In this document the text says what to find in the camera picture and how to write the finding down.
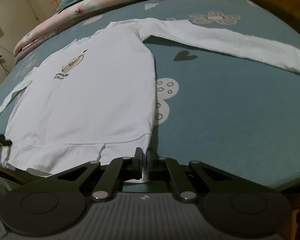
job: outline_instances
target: dark heart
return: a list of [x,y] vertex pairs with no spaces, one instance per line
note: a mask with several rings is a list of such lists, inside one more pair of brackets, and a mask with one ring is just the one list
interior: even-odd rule
[[196,55],[189,56],[189,51],[183,50],[176,55],[173,61],[192,60],[196,59],[197,57],[198,56]]

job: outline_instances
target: gray ribbed surface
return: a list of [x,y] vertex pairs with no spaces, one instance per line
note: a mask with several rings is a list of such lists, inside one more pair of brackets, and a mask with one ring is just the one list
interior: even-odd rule
[[[30,240],[10,234],[3,240]],[[171,193],[118,193],[107,203],[91,206],[71,229],[42,240],[235,240],[217,231],[193,204],[176,201]],[[271,236],[264,240],[282,240]]]

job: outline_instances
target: beige wall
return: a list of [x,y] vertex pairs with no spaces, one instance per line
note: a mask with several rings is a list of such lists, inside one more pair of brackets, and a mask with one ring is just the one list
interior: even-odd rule
[[[49,0],[0,0],[0,55],[7,65],[14,67],[15,45],[30,30],[53,15]],[[0,84],[6,77],[0,66]]]

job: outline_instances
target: teal bed sheet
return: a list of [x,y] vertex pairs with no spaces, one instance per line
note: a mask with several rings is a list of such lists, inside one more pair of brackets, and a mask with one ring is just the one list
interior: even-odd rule
[[[112,21],[154,17],[280,41],[300,49],[300,35],[248,0],[147,0],[80,22],[18,62],[0,85],[0,105],[50,54]],[[276,189],[300,183],[300,76],[262,63],[150,37],[157,78],[174,79],[168,119],[150,146],[181,164],[200,160]],[[0,115],[4,133],[15,100]]]

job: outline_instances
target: round black disc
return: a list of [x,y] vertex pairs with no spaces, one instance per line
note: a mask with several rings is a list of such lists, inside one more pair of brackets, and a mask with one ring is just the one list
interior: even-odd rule
[[278,192],[208,193],[202,207],[212,226],[246,238],[276,234],[290,212],[287,199]]
[[85,211],[81,193],[9,193],[0,204],[7,228],[23,236],[47,236],[74,224]]

